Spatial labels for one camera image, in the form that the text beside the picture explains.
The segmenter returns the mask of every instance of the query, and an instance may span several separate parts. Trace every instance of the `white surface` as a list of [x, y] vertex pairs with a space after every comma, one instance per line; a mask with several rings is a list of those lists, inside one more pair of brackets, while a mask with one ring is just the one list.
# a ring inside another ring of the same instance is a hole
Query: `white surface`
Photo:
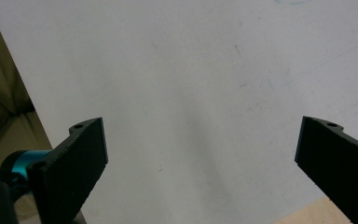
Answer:
[[322, 193], [303, 115], [358, 138], [358, 1], [0, 0], [51, 143], [103, 117], [89, 223], [272, 223]]

